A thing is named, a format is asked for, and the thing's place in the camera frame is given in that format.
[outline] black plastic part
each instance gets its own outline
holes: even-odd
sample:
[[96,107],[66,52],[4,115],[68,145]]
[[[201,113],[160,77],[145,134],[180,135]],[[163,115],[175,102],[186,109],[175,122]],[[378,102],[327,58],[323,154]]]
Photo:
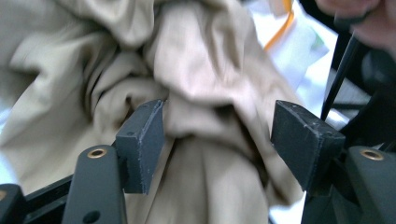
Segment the black plastic part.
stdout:
[[396,87],[396,62],[384,50],[372,49],[361,64],[364,84],[371,91]]
[[332,189],[332,209],[337,220],[336,223],[352,224],[361,221],[361,208],[359,205],[346,200],[335,188]]
[[139,106],[116,136],[118,154],[128,171],[125,193],[149,193],[163,143],[163,102]]
[[361,110],[366,106],[366,104],[332,104],[332,108],[336,110]]
[[346,147],[374,147],[396,139],[396,90],[378,90],[370,102],[340,130]]
[[345,137],[305,108],[276,101],[271,141],[308,194],[328,194],[328,167]]
[[91,147],[78,156],[62,223],[126,223],[114,147]]
[[340,62],[340,66],[337,70],[335,80],[330,88],[329,95],[327,96],[326,101],[323,103],[323,109],[320,115],[321,119],[325,120],[329,115],[335,97],[337,96],[337,93],[339,92],[360,47],[361,43],[354,36],[352,36],[349,39],[346,52],[344,53],[343,59]]
[[0,185],[0,224],[23,222],[26,201],[21,188],[14,184]]
[[306,195],[302,224],[337,223],[331,197],[310,197]]
[[358,204],[355,190],[350,183],[345,165],[339,160],[333,160],[329,167],[327,176],[332,182],[334,191],[342,195],[346,201]]
[[396,140],[384,143],[379,150],[385,152],[396,152]]
[[72,176],[44,187],[26,196],[26,212],[23,223],[61,223]]
[[[367,149],[352,147],[346,158],[346,169],[363,212],[361,223],[395,223],[396,154],[375,149],[364,153]],[[380,156],[373,160],[364,154]]]

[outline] hand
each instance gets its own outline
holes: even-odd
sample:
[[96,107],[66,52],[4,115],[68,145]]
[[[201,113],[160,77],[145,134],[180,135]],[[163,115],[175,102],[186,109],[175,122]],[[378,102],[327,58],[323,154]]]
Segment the hand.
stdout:
[[353,18],[371,11],[360,24],[352,26],[354,36],[378,49],[386,49],[396,61],[396,0],[316,0],[325,13]]

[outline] orange object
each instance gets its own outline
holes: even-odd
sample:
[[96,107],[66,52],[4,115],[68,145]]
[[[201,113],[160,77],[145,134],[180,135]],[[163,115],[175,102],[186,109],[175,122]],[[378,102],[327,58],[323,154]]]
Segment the orange object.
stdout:
[[288,12],[288,17],[286,18],[285,23],[280,27],[280,29],[276,32],[276,34],[268,41],[268,43],[264,46],[265,50],[270,49],[280,37],[285,34],[286,30],[291,26],[294,21],[294,11],[292,9],[292,1],[291,0],[283,0],[283,7]]

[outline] beige fabric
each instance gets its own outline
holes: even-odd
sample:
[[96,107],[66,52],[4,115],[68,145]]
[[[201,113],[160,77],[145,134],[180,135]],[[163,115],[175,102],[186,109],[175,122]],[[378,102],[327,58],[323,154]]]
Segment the beige fabric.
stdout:
[[270,205],[302,195],[269,141],[275,100],[296,98],[239,2],[1,5],[50,24],[19,22],[31,32],[0,56],[36,75],[0,136],[26,193],[72,174],[82,150],[111,144],[137,106],[163,99],[166,144],[150,194],[127,196],[131,223],[266,223]]

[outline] metal rivet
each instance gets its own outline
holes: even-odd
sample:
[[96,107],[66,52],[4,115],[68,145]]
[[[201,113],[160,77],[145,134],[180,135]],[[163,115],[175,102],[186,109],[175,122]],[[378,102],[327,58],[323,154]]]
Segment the metal rivet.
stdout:
[[101,157],[104,157],[107,153],[107,150],[104,148],[97,148],[97,149],[93,149],[92,151],[90,151],[88,153],[88,157],[91,159],[98,159]]
[[372,161],[382,161],[384,160],[384,156],[375,151],[375,150],[371,150],[371,149],[364,149],[361,151],[361,155],[367,159],[370,159]]
[[5,190],[0,190],[0,201],[5,199],[7,196],[7,192]]

